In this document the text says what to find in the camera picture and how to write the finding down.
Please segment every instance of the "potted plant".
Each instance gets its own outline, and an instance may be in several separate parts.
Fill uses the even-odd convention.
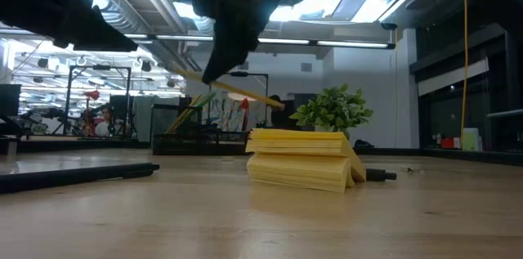
[[[368,123],[373,111],[364,107],[366,101],[360,89],[352,94],[347,93],[348,89],[347,84],[325,88],[316,100],[300,106],[290,118],[296,119],[298,126],[313,125],[327,132],[343,132],[349,139],[347,129]]]

